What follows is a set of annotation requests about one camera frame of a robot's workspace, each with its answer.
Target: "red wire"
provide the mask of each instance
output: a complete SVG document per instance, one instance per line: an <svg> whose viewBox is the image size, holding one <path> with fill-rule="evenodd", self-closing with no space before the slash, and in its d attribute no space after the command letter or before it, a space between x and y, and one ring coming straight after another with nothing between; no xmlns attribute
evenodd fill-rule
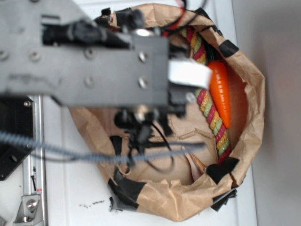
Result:
<svg viewBox="0 0 301 226"><path fill-rule="evenodd" d="M185 14L185 11L186 11L186 9L185 9L184 4L182 3L182 1L181 1L181 0L176 0L176 1L177 1L177 3L178 3L179 7L181 8L182 12L181 12L181 16L180 16L179 19L176 21L176 23L174 23L173 25L171 25L171 26L169 27L169 30L174 30L174 29L176 29L176 28L178 27L178 24L179 24L180 21L182 20L184 14ZM169 32L163 32L163 36L164 36L164 37L167 37L168 34L169 34Z"/></svg>

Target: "colorful rope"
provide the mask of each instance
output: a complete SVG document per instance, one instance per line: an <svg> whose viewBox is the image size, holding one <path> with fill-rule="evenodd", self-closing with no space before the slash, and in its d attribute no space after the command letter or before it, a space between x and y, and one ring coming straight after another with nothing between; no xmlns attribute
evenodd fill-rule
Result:
<svg viewBox="0 0 301 226"><path fill-rule="evenodd" d="M202 36L195 32L192 27L184 28L180 34L190 43L192 58L198 63L206 65L205 44ZM227 136L226 127L220 118L214 103L209 98L209 92L206 89L199 89L196 92L200 110L207 118L210 129L213 131L216 142L216 149L219 156L218 162L223 162L231 153L230 141Z"/></svg>

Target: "gray braided cable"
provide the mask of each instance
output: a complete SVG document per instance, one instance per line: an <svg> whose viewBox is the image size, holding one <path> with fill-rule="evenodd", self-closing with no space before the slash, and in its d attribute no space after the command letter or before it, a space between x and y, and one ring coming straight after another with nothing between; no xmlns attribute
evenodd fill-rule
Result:
<svg viewBox="0 0 301 226"><path fill-rule="evenodd" d="M29 145L32 148L42 148L49 152L60 154L64 156L69 156L74 159L91 161L97 163L129 163L130 161L139 162L139 161L150 161L158 158L165 158L171 156L185 155L186 153L193 153L205 146L205 143L185 143L185 142L171 142L169 145L180 145L186 147L185 149L180 149L172 152L155 152L148 154L137 154L132 156L130 160L128 156L121 155L103 155L97 153L91 154L80 154L68 149L60 148L54 145L49 145L46 143L39 143L30 137L25 137L18 134L7 133L0 131L0 143L9 144L12 146L27 146Z"/></svg>

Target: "bolt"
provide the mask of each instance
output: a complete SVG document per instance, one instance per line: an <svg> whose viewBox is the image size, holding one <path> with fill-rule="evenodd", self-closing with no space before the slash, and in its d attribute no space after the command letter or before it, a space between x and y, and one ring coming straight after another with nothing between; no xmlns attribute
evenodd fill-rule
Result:
<svg viewBox="0 0 301 226"><path fill-rule="evenodd" d="M195 95L193 93L186 93L186 100L188 101L188 103L195 103L197 101L197 98L195 97Z"/></svg>
<svg viewBox="0 0 301 226"><path fill-rule="evenodd" d="M30 107L32 104L30 103L30 101L25 101L23 104L25 107Z"/></svg>
<svg viewBox="0 0 301 226"><path fill-rule="evenodd" d="M30 211L34 211L36 210L38 207L38 203L33 200L33 199L30 199L28 202L27 202L27 208L30 210Z"/></svg>
<svg viewBox="0 0 301 226"><path fill-rule="evenodd" d="M8 58L8 52L0 49L0 61L4 61Z"/></svg>
<svg viewBox="0 0 301 226"><path fill-rule="evenodd" d="M143 62L143 63L146 62L147 54L145 54L143 52L139 52L138 56L139 56L139 59L141 60L141 62Z"/></svg>
<svg viewBox="0 0 301 226"><path fill-rule="evenodd" d="M41 54L36 50L32 50L29 53L29 58L33 62L38 62L39 60L41 60L41 57Z"/></svg>
<svg viewBox="0 0 301 226"><path fill-rule="evenodd" d="M89 60L92 60L95 57L95 51L92 48L86 48L84 53L86 58Z"/></svg>
<svg viewBox="0 0 301 226"><path fill-rule="evenodd" d="M84 79L84 83L87 87L92 88L94 86L94 79L92 76L87 76Z"/></svg>
<svg viewBox="0 0 301 226"><path fill-rule="evenodd" d="M139 86L140 86L142 89L146 89L147 86L148 86L148 82L147 82L146 78L144 78L144 77L140 77L140 78L138 79L138 83L139 83Z"/></svg>

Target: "orange toy carrot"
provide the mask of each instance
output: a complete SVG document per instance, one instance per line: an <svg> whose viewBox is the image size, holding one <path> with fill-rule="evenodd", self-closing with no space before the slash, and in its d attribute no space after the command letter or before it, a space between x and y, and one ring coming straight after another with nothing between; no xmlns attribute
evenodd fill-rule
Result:
<svg viewBox="0 0 301 226"><path fill-rule="evenodd" d="M208 64L208 67L213 71L210 82L211 96L225 127L229 128L231 121L231 110L226 66L223 64L223 62L212 61Z"/></svg>

